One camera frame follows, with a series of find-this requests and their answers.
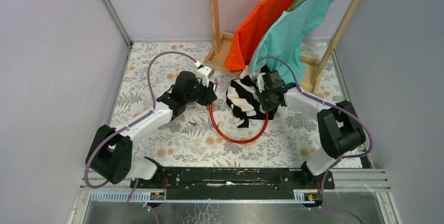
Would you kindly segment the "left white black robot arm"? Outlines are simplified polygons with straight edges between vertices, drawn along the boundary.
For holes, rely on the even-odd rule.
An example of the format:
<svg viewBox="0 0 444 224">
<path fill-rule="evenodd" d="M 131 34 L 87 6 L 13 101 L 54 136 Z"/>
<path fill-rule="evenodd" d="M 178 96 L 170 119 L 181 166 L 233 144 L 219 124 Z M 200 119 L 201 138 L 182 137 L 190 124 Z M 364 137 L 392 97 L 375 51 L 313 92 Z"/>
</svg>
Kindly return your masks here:
<svg viewBox="0 0 444 224">
<path fill-rule="evenodd" d="M 196 73 L 182 71 L 147 114 L 138 115 L 117 128 L 99 127 L 85 160 L 85 170 L 93 170 L 112 184 L 138 178 L 151 188 L 158 187 L 163 176 L 158 171 L 159 165 L 149 158 L 134 158 L 132 150 L 148 134 L 184 113 L 189 104 L 209 106 L 214 102 L 217 99 L 215 84 L 210 80 L 213 73 L 209 67 Z"/>
</svg>

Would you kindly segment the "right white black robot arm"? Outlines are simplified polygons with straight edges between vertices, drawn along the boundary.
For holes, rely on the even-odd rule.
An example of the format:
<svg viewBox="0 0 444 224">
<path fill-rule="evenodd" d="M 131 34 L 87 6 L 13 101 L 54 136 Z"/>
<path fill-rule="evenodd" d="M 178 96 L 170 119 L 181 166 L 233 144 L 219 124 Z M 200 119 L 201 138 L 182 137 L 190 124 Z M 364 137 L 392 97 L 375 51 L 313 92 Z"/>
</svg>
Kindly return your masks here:
<svg viewBox="0 0 444 224">
<path fill-rule="evenodd" d="M 349 101 L 332 104 L 306 92 L 295 83 L 286 84 L 277 71 L 257 75 L 257 96 L 265 111 L 288 107 L 317 121 L 321 147 L 301 166 L 303 186 L 314 188 L 323 174 L 345 153 L 366 141 L 363 127 L 357 121 Z"/>
</svg>

